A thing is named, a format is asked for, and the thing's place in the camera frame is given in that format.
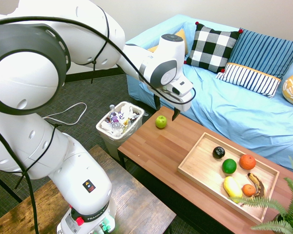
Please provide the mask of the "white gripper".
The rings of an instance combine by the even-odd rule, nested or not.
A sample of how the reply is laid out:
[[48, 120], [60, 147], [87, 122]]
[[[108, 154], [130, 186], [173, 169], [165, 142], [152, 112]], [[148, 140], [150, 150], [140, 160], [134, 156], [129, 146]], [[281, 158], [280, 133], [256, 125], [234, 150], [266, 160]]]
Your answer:
[[154, 103], [157, 111], [159, 111], [161, 108], [160, 98], [165, 99], [166, 102], [170, 103], [174, 107], [174, 113], [172, 115], [171, 121], [176, 120], [180, 112], [185, 112], [191, 107], [191, 91], [184, 95], [177, 94], [177, 89], [171, 85], [158, 89], [148, 87], [148, 89], [154, 94]]

